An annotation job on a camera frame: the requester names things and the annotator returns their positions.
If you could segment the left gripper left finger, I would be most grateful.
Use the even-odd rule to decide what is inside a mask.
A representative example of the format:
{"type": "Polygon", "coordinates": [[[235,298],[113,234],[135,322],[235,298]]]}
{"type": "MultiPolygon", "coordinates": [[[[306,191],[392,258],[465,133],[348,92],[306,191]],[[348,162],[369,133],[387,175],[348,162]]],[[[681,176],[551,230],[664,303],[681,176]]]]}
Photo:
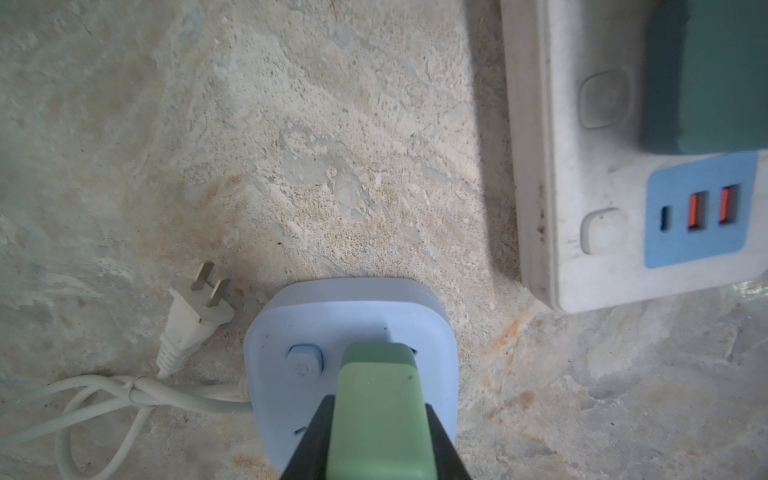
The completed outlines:
{"type": "Polygon", "coordinates": [[[324,480],[326,478],[334,406],[334,395],[323,398],[287,467],[282,472],[281,480],[324,480]]]}

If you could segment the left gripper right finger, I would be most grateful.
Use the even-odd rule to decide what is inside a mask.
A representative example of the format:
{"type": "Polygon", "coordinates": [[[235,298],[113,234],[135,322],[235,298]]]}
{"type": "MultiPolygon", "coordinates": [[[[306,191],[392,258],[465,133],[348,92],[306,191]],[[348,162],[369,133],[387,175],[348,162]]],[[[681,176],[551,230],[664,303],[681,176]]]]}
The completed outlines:
{"type": "Polygon", "coordinates": [[[431,443],[439,480],[470,480],[471,477],[431,405],[426,405],[431,443]]]}

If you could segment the green charger plug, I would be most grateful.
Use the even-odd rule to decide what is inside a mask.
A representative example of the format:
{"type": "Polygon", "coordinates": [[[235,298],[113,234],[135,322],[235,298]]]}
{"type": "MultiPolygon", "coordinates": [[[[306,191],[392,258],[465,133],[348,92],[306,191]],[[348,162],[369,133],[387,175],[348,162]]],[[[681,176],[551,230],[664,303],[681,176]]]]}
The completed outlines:
{"type": "Polygon", "coordinates": [[[408,346],[360,342],[344,352],[326,477],[438,477],[421,379],[408,346]]]}

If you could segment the white multicolour power strip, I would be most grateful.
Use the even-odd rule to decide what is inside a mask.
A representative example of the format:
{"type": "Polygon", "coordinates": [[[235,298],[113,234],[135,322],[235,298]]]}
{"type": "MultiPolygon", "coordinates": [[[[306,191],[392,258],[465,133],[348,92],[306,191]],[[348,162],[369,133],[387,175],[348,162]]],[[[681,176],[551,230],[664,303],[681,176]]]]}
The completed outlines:
{"type": "Polygon", "coordinates": [[[501,5],[523,284],[596,310],[767,270],[767,147],[641,144],[646,30],[664,1],[501,5]]]}

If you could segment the teal charger plug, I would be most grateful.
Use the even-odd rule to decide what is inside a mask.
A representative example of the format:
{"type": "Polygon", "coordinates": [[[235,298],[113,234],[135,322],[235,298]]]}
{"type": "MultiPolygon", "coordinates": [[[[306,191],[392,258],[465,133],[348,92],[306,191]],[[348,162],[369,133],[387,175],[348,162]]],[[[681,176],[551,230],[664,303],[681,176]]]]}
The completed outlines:
{"type": "Polygon", "coordinates": [[[766,2],[662,2],[646,30],[643,104],[649,153],[766,149],[766,2]]]}

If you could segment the blue square socket cube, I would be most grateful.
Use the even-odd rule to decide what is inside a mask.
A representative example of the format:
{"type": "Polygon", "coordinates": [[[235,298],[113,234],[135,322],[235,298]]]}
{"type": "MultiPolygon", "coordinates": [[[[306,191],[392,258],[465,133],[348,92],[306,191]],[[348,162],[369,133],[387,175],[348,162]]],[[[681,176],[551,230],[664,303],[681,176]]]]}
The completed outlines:
{"type": "Polygon", "coordinates": [[[299,282],[267,303],[243,344],[253,415],[277,469],[288,466],[321,401],[336,392],[343,354],[359,342],[411,348],[425,400],[455,439],[458,349],[435,294],[398,278],[299,282]]]}

